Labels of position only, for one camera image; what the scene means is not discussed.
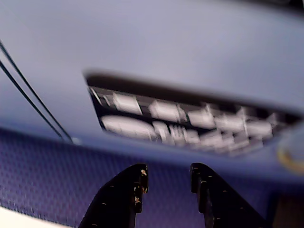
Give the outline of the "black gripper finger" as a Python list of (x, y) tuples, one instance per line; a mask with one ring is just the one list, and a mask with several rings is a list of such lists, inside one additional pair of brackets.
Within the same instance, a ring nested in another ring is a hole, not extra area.
[(206, 228), (269, 228), (271, 225), (209, 166), (190, 166), (191, 192), (197, 195)]
[(148, 192), (148, 167), (134, 164), (100, 188), (89, 205), (80, 228), (134, 228)]

